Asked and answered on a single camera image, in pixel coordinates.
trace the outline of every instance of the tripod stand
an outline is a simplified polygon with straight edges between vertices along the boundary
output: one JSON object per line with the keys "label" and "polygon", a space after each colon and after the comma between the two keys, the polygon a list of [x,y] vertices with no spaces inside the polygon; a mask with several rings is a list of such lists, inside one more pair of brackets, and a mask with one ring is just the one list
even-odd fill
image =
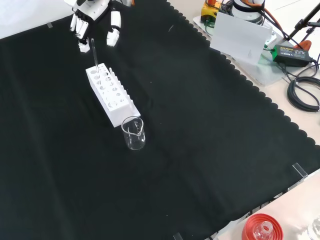
{"label": "tripod stand", "polygon": [[315,28],[320,27],[320,18],[317,22],[310,22],[310,20],[320,11],[320,3],[305,17],[305,19],[301,19],[296,25],[294,31],[288,37],[288,40],[293,38],[297,32],[299,32],[302,28],[311,27],[306,31],[306,36],[302,41],[306,40],[310,34],[312,34]]}

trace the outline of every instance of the black tablecloth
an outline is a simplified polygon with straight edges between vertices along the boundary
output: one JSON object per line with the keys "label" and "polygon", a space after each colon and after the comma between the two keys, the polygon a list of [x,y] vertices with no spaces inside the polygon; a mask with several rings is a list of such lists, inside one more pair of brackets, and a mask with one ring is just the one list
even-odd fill
{"label": "black tablecloth", "polygon": [[319,147],[164,0],[91,33],[145,122],[130,151],[68,31],[71,17],[0,40],[3,239],[202,240],[320,167]]}

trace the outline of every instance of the glass beaker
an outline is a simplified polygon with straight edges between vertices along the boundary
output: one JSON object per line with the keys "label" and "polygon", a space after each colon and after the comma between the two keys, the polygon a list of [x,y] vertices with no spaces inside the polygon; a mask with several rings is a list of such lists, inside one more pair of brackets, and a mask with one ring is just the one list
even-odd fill
{"label": "glass beaker", "polygon": [[146,144],[144,121],[140,117],[127,117],[121,125],[126,145],[131,150],[140,150]]}
{"label": "glass beaker", "polygon": [[318,216],[313,223],[308,226],[307,233],[311,240],[320,239],[320,216]]}

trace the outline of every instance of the stirring rod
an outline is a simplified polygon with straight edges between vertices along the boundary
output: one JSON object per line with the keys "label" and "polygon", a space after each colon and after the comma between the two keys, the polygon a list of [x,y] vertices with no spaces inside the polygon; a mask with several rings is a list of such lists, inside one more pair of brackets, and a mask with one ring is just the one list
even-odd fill
{"label": "stirring rod", "polygon": [[94,64],[96,67],[96,72],[98,73],[98,77],[100,78],[99,73],[99,67],[98,67],[98,58],[97,58],[97,52],[96,52],[96,46],[95,46],[95,40],[91,38],[91,44],[92,44],[92,51],[93,51],[93,58],[94,58]]}

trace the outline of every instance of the robotic hand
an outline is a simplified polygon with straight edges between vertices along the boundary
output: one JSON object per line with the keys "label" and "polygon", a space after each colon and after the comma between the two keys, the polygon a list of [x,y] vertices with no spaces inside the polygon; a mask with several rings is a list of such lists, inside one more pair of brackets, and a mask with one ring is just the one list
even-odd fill
{"label": "robotic hand", "polygon": [[[106,44],[110,47],[116,45],[120,34],[121,15],[112,6],[112,0],[64,0],[64,2],[75,11],[70,31],[74,32],[81,52],[86,53],[90,50],[89,29],[109,9],[111,10],[111,30],[107,34]],[[120,2],[126,6],[131,5],[131,0],[120,0]]]}

